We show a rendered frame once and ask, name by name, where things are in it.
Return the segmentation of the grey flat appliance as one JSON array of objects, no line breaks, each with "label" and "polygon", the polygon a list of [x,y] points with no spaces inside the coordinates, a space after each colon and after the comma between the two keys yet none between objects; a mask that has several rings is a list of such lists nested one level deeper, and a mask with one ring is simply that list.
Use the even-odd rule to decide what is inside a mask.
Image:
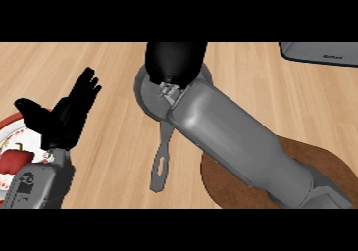
[{"label": "grey flat appliance", "polygon": [[278,47],[290,61],[358,67],[358,42],[279,42]]}]

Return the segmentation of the red-rimmed white plate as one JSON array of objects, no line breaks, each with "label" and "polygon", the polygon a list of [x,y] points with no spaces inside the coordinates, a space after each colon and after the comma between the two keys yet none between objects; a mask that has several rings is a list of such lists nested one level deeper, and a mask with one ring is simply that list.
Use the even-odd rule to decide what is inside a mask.
[{"label": "red-rimmed white plate", "polygon": [[[19,113],[0,121],[0,157],[6,150],[29,151],[34,153],[34,163],[53,161],[52,155],[40,149],[40,134],[25,127]],[[13,175],[0,174],[0,208]]]}]

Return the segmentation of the round brown cutting board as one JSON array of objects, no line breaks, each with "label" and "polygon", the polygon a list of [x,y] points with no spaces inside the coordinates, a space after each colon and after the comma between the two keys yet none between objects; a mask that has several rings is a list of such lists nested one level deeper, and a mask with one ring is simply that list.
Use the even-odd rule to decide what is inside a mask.
[{"label": "round brown cutting board", "polygon": [[[352,208],[358,209],[358,177],[341,159],[318,146],[282,136],[278,139],[287,154],[321,171],[347,195]],[[207,154],[201,155],[199,173],[208,196],[222,208],[278,208],[266,192],[247,187]]]}]

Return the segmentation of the red bell pepper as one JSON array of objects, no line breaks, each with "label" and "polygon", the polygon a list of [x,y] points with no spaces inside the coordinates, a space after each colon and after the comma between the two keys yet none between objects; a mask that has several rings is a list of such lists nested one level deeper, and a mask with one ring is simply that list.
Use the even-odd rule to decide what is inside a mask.
[{"label": "red bell pepper", "polygon": [[16,149],[6,150],[0,155],[0,174],[3,175],[13,175],[35,156],[34,152],[24,149],[21,143],[16,143],[16,145]]}]

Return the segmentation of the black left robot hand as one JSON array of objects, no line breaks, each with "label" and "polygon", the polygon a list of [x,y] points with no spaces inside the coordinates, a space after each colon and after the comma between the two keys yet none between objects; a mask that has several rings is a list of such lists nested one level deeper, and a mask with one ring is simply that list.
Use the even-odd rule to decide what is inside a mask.
[{"label": "black left robot hand", "polygon": [[27,98],[13,105],[22,115],[25,127],[40,134],[40,149],[69,150],[78,142],[87,114],[102,87],[95,70],[86,68],[75,80],[69,94],[62,97],[52,110]]}]

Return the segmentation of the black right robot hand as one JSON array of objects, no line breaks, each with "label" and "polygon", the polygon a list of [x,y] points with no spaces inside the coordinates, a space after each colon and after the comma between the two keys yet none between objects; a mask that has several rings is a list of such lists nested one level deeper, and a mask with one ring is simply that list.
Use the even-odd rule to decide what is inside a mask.
[{"label": "black right robot hand", "polygon": [[149,81],[185,89],[198,75],[205,47],[205,42],[148,42],[145,69]]}]

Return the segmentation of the grey frying pan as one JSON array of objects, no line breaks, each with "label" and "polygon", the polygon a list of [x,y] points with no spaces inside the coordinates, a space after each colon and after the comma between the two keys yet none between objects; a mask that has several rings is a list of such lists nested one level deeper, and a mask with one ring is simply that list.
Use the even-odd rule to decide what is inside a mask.
[{"label": "grey frying pan", "polygon": [[134,97],[143,113],[160,123],[160,146],[152,162],[149,189],[161,192],[168,174],[168,145],[174,130],[217,159],[217,99],[207,66],[201,65],[197,79],[185,90],[164,82],[160,85],[152,83],[146,69],[140,67],[134,79]]}]

